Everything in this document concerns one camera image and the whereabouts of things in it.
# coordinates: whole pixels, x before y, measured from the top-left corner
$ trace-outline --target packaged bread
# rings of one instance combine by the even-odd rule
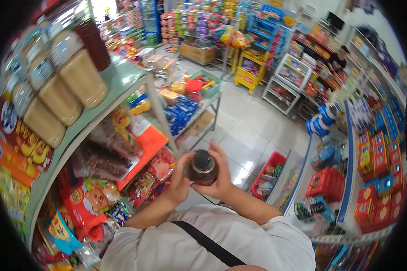
[[[178,101],[178,94],[168,89],[161,90],[160,95],[163,96],[164,100],[166,100],[170,106],[174,105]]]

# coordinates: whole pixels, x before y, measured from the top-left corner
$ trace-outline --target shopkeeper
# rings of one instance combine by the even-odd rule
[[[330,55],[329,62],[327,63],[327,66],[329,67],[330,71],[336,73],[342,71],[347,65],[345,56],[349,53],[350,51],[348,51],[348,48],[346,46],[342,46],[341,49],[339,50],[339,53],[332,53]]]
[[[222,200],[234,211],[205,204],[172,213],[185,201],[190,187],[183,169],[193,153],[185,154],[175,164],[169,188],[116,233],[103,257],[102,271],[315,269],[309,238],[278,209],[231,183],[228,158],[213,139],[209,153],[219,166],[217,180],[211,186],[191,186]]]

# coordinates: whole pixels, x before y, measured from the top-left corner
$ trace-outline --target white wall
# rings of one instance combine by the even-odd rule
[[[261,3],[268,3],[268,0],[259,0]],[[386,48],[399,65],[401,62],[407,63],[404,53],[398,42],[389,21],[378,10],[374,10],[373,15],[365,14],[360,8],[355,8],[353,12],[344,12],[345,0],[285,0],[285,8],[298,10],[306,4],[315,8],[315,19],[326,18],[329,11],[339,16],[344,22],[344,28],[339,36],[342,41],[348,37],[351,28],[349,26],[360,26],[369,24],[373,27],[386,43]]]

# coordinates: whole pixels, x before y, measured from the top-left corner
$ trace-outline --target price tag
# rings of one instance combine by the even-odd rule
[[[131,123],[133,133],[136,135],[136,137],[140,137],[141,134],[151,125],[151,123],[142,115],[132,116]]]

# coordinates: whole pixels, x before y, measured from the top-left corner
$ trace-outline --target yellow display stand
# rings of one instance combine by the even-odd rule
[[[265,74],[265,65],[264,64],[265,64],[267,54],[268,54],[267,52],[265,53],[265,55],[255,54],[254,52],[257,52],[257,51],[246,50],[241,53],[241,55],[239,57],[239,61],[238,61],[237,72],[235,73],[235,78],[233,79],[235,85],[242,84],[242,85],[246,86],[249,89],[249,94],[253,93],[253,90],[255,89],[255,87],[258,84],[262,85],[261,80]],[[241,66],[243,64],[243,58],[250,59],[253,62],[260,65],[260,69],[259,69],[257,76],[253,75],[252,73],[241,68]]]

